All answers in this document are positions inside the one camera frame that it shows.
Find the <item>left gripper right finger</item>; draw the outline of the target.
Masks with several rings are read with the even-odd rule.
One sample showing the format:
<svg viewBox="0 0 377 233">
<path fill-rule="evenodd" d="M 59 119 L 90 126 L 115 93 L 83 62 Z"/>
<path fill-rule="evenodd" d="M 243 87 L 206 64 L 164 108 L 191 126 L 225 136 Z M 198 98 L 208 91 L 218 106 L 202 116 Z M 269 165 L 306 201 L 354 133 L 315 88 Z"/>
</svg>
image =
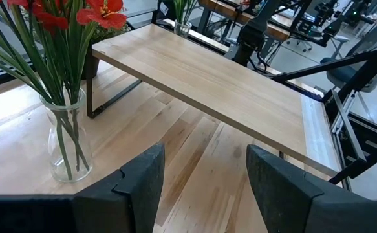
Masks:
<svg viewBox="0 0 377 233">
<path fill-rule="evenodd" d="M 246 169 L 268 233 L 377 233 L 377 201 L 249 144 Z"/>
</svg>

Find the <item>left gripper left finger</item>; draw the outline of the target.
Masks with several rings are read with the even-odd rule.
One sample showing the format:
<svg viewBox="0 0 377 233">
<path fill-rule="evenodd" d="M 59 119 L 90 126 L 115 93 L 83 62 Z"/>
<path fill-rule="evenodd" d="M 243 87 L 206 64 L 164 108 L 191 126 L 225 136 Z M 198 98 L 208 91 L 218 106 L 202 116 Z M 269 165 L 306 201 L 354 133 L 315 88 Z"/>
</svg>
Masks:
<svg viewBox="0 0 377 233">
<path fill-rule="evenodd" d="M 0 195 L 0 233 L 152 233 L 164 166 L 156 143 L 75 194 Z"/>
</svg>

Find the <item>clear glass vase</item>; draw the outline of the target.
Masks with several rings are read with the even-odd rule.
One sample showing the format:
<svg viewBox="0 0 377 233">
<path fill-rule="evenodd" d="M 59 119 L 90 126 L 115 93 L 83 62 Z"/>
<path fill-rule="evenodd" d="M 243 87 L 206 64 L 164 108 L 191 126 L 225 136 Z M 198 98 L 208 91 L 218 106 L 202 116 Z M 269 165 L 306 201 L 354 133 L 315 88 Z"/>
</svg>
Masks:
<svg viewBox="0 0 377 233">
<path fill-rule="evenodd" d="M 174 33 L 183 38 L 187 38 L 191 27 L 192 24 L 189 21 L 186 23 L 179 23 L 178 21 L 175 21 Z"/>
<path fill-rule="evenodd" d="M 73 183 L 83 179 L 93 169 L 91 144 L 83 123 L 86 110 L 85 91 L 80 89 L 78 101 L 74 104 L 69 103 L 66 106 L 52 105 L 46 102 L 43 97 L 40 100 L 45 106 L 50 122 L 47 153 L 53 178 L 65 183 Z M 63 140 L 72 171 L 72 181 L 68 180 L 59 147 L 56 131 L 57 121 L 54 112 L 58 113 L 63 121 Z"/>
</svg>

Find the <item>silver aluminium extrusion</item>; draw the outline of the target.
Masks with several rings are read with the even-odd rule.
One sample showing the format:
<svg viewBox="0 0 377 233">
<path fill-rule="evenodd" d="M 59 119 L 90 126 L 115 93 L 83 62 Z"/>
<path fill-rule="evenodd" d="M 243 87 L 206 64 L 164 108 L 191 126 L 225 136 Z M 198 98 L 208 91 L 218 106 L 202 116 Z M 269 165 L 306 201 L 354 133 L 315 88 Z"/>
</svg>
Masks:
<svg viewBox="0 0 377 233">
<path fill-rule="evenodd" d="M 332 91 L 332 96 L 336 103 L 336 109 L 338 113 L 335 120 L 332 123 L 331 130 L 332 134 L 337 135 L 344 125 L 343 117 L 348 115 L 356 95 L 350 94 L 348 97 L 346 97 L 346 99 L 343 102 L 340 100 L 340 97 L 336 91 Z"/>
</svg>

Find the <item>grey chair blue seat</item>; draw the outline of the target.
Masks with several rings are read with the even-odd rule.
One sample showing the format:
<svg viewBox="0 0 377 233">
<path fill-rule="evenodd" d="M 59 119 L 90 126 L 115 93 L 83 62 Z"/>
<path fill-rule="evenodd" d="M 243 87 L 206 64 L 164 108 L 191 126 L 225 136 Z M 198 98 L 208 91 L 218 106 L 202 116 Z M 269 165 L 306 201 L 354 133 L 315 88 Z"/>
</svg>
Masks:
<svg viewBox="0 0 377 233">
<path fill-rule="evenodd" d="M 346 57 L 367 52 L 377 46 L 377 26 L 368 32 L 350 51 Z M 339 67 L 327 71 L 327 79 L 340 89 L 355 75 L 365 62 Z M 377 75 L 361 90 L 364 93 L 372 92 L 377 86 Z"/>
</svg>

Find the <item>wooden robot station table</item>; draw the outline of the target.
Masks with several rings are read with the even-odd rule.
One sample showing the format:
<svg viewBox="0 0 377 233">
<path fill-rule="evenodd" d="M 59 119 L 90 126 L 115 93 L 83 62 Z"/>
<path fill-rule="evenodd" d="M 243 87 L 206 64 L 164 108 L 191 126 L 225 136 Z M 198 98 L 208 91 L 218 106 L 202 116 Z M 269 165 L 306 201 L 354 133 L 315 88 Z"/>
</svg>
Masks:
<svg viewBox="0 0 377 233">
<path fill-rule="evenodd" d="M 245 25 L 253 15 L 246 12 L 238 13 L 234 6 L 230 6 L 223 0 L 199 0 L 199 5 L 204 7 L 205 10 L 209 10 L 218 13 L 232 21 L 239 24 Z M 291 26 L 293 19 L 287 18 L 285 16 L 275 14 L 268 21 L 268 26 L 266 34 L 272 36 L 279 41 L 287 40 L 291 33 L 289 32 L 289 27 Z"/>
</svg>

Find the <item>wooden shelf black metal frame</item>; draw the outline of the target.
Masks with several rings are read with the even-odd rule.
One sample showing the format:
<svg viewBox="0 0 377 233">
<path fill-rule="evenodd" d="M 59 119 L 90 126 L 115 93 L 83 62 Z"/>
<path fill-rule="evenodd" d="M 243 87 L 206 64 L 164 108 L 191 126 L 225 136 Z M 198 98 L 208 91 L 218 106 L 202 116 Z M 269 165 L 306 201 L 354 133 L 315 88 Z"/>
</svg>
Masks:
<svg viewBox="0 0 377 233">
<path fill-rule="evenodd" d="M 95 44 L 139 80 L 329 176 L 342 167 L 325 107 L 154 24 Z"/>
</svg>

